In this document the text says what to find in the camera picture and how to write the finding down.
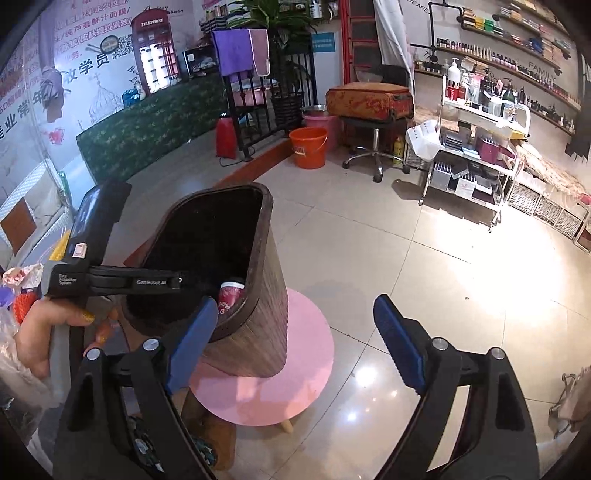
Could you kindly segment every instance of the suitcase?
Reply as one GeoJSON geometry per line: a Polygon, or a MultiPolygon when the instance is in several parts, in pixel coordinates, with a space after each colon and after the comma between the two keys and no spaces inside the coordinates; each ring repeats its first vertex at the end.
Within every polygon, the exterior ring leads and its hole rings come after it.
{"type": "Polygon", "coordinates": [[[414,115],[408,87],[391,83],[355,82],[326,92],[331,115],[388,122],[414,115]]]}

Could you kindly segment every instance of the human hand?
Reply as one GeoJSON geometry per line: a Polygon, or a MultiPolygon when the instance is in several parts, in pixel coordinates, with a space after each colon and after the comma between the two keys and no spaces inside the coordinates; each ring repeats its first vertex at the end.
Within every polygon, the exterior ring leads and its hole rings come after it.
{"type": "MultiPolygon", "coordinates": [[[[100,348],[112,334],[109,320],[116,319],[111,313],[96,329],[95,341],[88,348],[100,348]]],[[[37,300],[24,318],[14,340],[19,361],[35,377],[43,380],[49,376],[49,345],[51,328],[56,325],[88,327],[95,316],[66,299],[37,300]]]]}

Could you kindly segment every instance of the clear plastic wrap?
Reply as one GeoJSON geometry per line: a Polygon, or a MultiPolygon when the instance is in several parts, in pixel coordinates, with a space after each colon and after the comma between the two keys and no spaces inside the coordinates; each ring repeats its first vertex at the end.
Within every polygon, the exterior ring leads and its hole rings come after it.
{"type": "Polygon", "coordinates": [[[0,408],[26,442],[43,412],[58,404],[48,383],[33,376],[17,357],[14,335],[18,324],[7,309],[0,308],[0,408]]]}

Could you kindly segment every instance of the qr code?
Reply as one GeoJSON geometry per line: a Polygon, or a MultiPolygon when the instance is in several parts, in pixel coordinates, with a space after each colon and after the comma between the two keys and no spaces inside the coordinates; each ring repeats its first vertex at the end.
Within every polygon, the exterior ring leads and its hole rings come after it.
{"type": "Polygon", "coordinates": [[[131,43],[131,33],[129,35],[119,37],[119,48],[113,52],[113,60],[131,53],[133,50],[134,46],[131,43]]]}

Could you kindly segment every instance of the orange bucket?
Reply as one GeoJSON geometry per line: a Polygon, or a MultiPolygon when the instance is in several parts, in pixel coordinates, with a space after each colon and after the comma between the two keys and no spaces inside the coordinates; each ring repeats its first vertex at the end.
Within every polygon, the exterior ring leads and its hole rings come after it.
{"type": "Polygon", "coordinates": [[[295,164],[308,170],[324,167],[324,152],[328,136],[326,128],[304,127],[290,132],[295,164]]]}

